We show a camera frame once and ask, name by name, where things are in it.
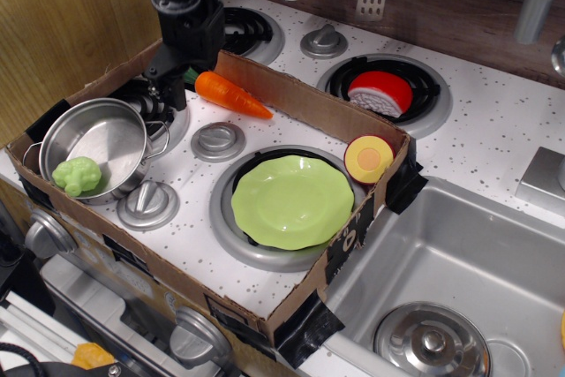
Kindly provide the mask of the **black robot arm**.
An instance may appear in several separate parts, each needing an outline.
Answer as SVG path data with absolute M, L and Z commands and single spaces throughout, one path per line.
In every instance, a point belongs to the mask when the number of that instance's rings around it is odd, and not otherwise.
M 149 93 L 171 108 L 186 107 L 184 75 L 190 69 L 212 71 L 225 43 L 220 0 L 151 0 L 162 34 L 144 76 Z

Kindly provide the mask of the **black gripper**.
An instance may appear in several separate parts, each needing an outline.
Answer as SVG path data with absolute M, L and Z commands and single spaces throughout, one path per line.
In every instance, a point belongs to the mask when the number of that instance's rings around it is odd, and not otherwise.
M 220 0 L 151 0 L 159 17 L 162 45 L 146 69 L 148 91 L 176 111 L 186 108 L 185 81 L 190 67 L 215 68 L 225 43 Z

